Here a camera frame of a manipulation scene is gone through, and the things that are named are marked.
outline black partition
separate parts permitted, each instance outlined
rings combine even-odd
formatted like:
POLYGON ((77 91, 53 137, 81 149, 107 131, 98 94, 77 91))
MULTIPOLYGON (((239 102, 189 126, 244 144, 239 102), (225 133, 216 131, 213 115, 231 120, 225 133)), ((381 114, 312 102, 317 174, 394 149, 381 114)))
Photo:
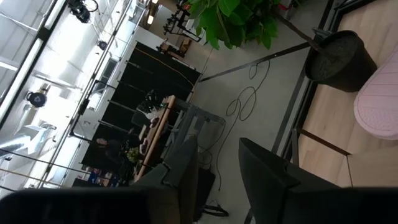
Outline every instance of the black partition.
MULTIPOLYGON (((193 84, 199 79, 200 73, 184 64, 171 59, 152 48, 137 43, 136 48, 126 62, 126 69, 120 77, 120 82, 115 90, 111 101, 136 109, 144 100, 146 93, 151 90, 168 96, 175 95, 177 98, 186 100, 193 90, 193 84)), ((134 112, 110 103, 105 111, 102 121, 115 125, 125 130, 134 128, 134 133, 139 134, 142 126, 131 122, 134 112)), ((177 113, 171 113, 169 123, 174 124, 177 113)), ((99 125, 93 139, 105 138, 122 140, 126 133, 99 125)), ((99 169, 117 171, 103 152, 95 147, 89 147, 82 164, 99 169)))

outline pink cushion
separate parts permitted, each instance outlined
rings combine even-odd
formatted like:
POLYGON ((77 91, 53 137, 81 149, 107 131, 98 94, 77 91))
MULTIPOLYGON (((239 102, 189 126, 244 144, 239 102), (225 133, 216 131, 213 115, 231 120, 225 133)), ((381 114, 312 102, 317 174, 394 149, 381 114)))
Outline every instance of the pink cushion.
POLYGON ((372 135, 398 139, 398 47, 359 91, 354 113, 372 135))

